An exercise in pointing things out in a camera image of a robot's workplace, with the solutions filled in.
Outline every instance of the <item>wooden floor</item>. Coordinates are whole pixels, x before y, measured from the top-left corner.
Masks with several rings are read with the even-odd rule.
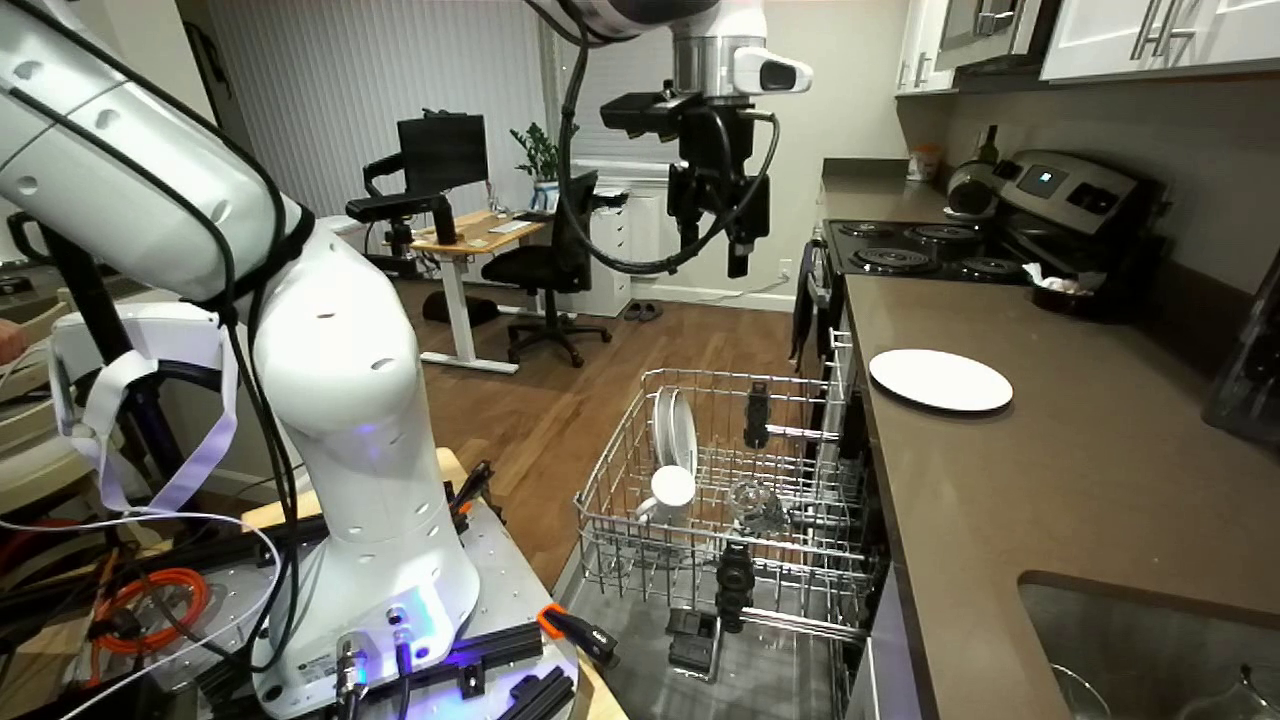
[[[420,347],[452,347],[447,325],[420,319],[424,284],[398,286]],[[613,344],[578,336],[582,367],[539,344],[516,376],[427,367],[437,443],[465,466],[489,459],[492,499],[534,575],[550,586],[572,545],[572,492],[587,481],[608,430],[621,425],[644,367],[789,370],[783,311],[660,305],[648,325],[605,319]],[[478,357],[501,359],[504,314],[477,327]]]

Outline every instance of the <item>sink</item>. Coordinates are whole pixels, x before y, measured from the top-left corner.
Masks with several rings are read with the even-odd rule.
[[[1280,617],[1063,575],[1022,575],[1020,601],[1068,708],[1082,708],[1092,683],[1110,717],[1174,717],[1193,701],[1237,689],[1241,664],[1264,695],[1280,701]]]

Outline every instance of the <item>ceiling-mounted robot arm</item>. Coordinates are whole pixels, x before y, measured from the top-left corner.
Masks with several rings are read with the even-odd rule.
[[[757,235],[768,231],[768,158],[743,171],[751,126],[774,122],[751,107],[760,91],[806,91],[812,66],[768,51],[763,0],[529,0],[572,42],[624,42],[648,29],[672,29],[672,82],[629,91],[600,107],[608,126],[681,138],[666,171],[666,213],[681,227],[681,259],[722,227],[729,275],[749,273]]]

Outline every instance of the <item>office chair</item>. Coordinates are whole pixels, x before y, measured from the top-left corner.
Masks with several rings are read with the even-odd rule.
[[[409,245],[410,227],[409,215],[433,213],[437,235],[452,238],[452,208],[447,186],[489,181],[489,148],[485,148],[485,117],[465,112],[424,112],[417,120],[395,122],[398,150],[363,165],[363,192],[346,200],[346,215],[361,224],[387,220],[391,254],[368,254],[383,273],[410,273]],[[404,192],[383,195],[374,181],[404,174]]]
[[[582,367],[582,357],[566,344],[566,336],[592,331],[605,344],[613,338],[608,327],[576,325],[576,319],[563,319],[555,311],[555,290],[582,290],[592,284],[592,254],[576,238],[576,224],[566,220],[566,208],[563,208],[563,204],[572,204],[572,215],[587,231],[587,224],[592,224],[592,192],[596,192],[596,171],[566,181],[566,186],[558,192],[555,220],[550,220],[550,245],[524,245],[516,251],[497,254],[478,273],[485,280],[521,284],[524,290],[531,290],[531,297],[539,290],[544,297],[534,319],[513,319],[508,325],[508,359],[513,362],[521,359],[521,350],[529,344],[544,344],[546,338],[546,344],[563,347],[572,367]]]

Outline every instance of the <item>wire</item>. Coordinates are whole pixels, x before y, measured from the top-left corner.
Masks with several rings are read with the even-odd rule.
[[[29,0],[20,0],[15,6],[23,6],[32,21],[41,21],[45,29],[51,29],[51,32],[65,37],[66,42],[74,42],[79,51],[95,57],[98,63],[116,66],[122,79],[140,82],[142,91],[159,95],[173,112],[181,112],[182,120],[198,122],[209,134],[220,138],[220,132],[215,132],[203,117],[196,117],[193,107],[182,107],[176,95],[166,95],[163,89],[154,89],[150,79],[142,79],[142,76],[130,70],[127,63],[118,63],[116,57],[98,51],[98,47],[86,42],[82,37],[74,37],[74,32],[66,32],[65,24],[49,21],[49,14],[45,14],[41,6],[32,6]],[[23,91],[15,91],[15,89],[11,89],[11,95],[23,101],[29,107],[34,107],[41,117],[49,117],[51,122],[66,126],[72,134],[95,143],[95,148],[107,150],[116,165],[130,166],[140,181],[148,181],[148,182],[150,182],[154,192],[163,192],[176,208],[182,208],[182,213],[211,235],[211,245],[215,245],[215,251],[220,251],[220,262],[224,262],[224,290],[220,290],[224,307],[220,307],[220,311],[224,311],[226,338],[230,338],[230,350],[237,350],[237,362],[238,362],[238,382],[244,382],[244,393],[247,393],[247,403],[252,403],[252,412],[256,412],[256,418],[260,418],[260,430],[265,430],[265,443],[267,443],[267,465],[272,465],[272,476],[275,476],[275,497],[281,497],[282,528],[286,528],[286,536],[282,536],[282,563],[286,563],[293,593],[286,593],[282,631],[275,636],[275,647],[272,647],[267,664],[256,668],[256,670],[265,670],[265,668],[272,668],[272,664],[282,655],[282,645],[286,645],[286,636],[293,636],[293,629],[294,629],[294,476],[293,476],[293,459],[286,459],[282,440],[281,440],[281,426],[275,426],[275,412],[272,412],[272,403],[267,403],[267,394],[265,394],[265,388],[260,388],[256,367],[247,362],[247,350],[238,347],[238,331],[237,331],[237,319],[238,319],[238,311],[237,311],[237,254],[230,254],[230,245],[226,245],[226,235],[224,235],[187,195],[181,195],[176,186],[166,186],[159,174],[150,174],[148,166],[140,166],[130,154],[116,150],[110,143],[95,138],[92,132],[74,126],[74,122],[66,122],[60,112],[49,112],[41,101],[32,101],[32,95],[23,95]],[[281,186],[272,182],[272,174],[267,174],[247,150],[238,150],[238,148],[226,143],[226,138],[220,138],[220,143],[260,174],[260,182],[265,182],[265,192],[267,192],[267,200],[272,200],[272,235],[267,235],[265,262],[267,262],[267,259],[281,259],[281,238],[282,238],[282,200],[281,200]],[[256,336],[260,301],[265,301],[265,280],[260,280],[260,286],[256,286],[256,297],[252,297],[247,336]],[[272,612],[272,605],[275,605],[275,595],[281,595],[281,586],[282,586],[281,578],[282,578],[282,571],[272,578],[267,605],[265,605],[252,636],[267,622],[267,612]]]
[[[587,29],[587,21],[572,6],[572,3],[558,3],[572,21],[576,21],[576,29],[578,29],[578,37],[576,37],[576,63],[572,63],[572,76],[566,76],[566,89],[563,89],[563,101],[558,101],[558,186],[566,186],[566,174],[572,174],[572,132],[576,132],[576,101],[578,101],[578,89],[582,89],[582,76],[587,76],[587,37],[592,37],[592,29]],[[722,165],[729,165],[729,126],[722,126],[722,120],[716,117],[716,112],[707,112],[707,107],[698,107],[703,117],[710,117],[710,122],[716,122],[716,134],[718,134],[718,154],[722,154]],[[696,235],[690,245],[682,245],[681,251],[672,251],[672,254],[660,254],[660,259],[621,259],[621,254],[608,254],[608,251],[600,251],[592,238],[587,238],[587,231],[582,231],[582,220],[576,215],[576,208],[572,204],[563,204],[563,220],[566,220],[566,235],[578,245],[578,246],[587,246],[605,269],[616,269],[616,273],[672,273],[672,269],[681,269],[681,262],[689,262],[690,254],[698,254],[722,227],[730,227],[743,213],[749,213],[749,204],[757,200],[757,192],[760,192],[760,182],[763,182],[763,174],[768,174],[768,166],[771,166],[771,158],[774,158],[774,148],[781,148],[781,122],[774,122],[774,117],[763,117],[763,112],[757,112],[751,120],[763,120],[768,126],[771,126],[771,134],[768,134],[768,150],[763,150],[763,158],[760,158],[760,171],[751,174],[751,182],[743,186],[743,195],[729,208],[729,213],[716,213],[716,220],[710,220],[710,227],[703,231],[703,235]]]
[[[260,528],[238,525],[237,515],[220,515],[220,510],[137,510],[137,515],[116,515],[116,520],[66,525],[66,528],[8,525],[8,520],[0,520],[0,528],[8,528],[8,531],[95,531],[95,528],[163,525],[163,520],[203,520],[203,525],[226,525],[226,528],[252,531],[252,536],[267,549],[267,555],[272,555],[272,586],[281,583],[281,575],[282,575],[282,555],[281,555],[281,549],[272,545],[272,536],[260,531]],[[230,629],[247,622],[247,621],[252,621],[256,612],[265,612],[267,605],[272,605],[272,593],[265,593],[260,605],[247,605],[247,606],[244,606],[237,621],[226,621],[224,629],[209,631],[203,645],[211,645],[211,639],[226,636]],[[105,691],[95,691],[95,695],[86,695],[82,704],[74,704],[66,717],[82,717],[82,710],[95,708],[98,701],[116,695],[118,689],[142,681],[148,670],[154,670],[154,668],[163,668],[163,664],[176,664],[181,655],[187,655],[187,650],[196,650],[196,647],[203,647],[203,645],[187,645],[187,647],[181,647],[181,650],[173,650],[173,655],[163,655],[163,658],[154,658],[154,664],[142,664],[142,668],[118,676],[118,681],[107,683]]]

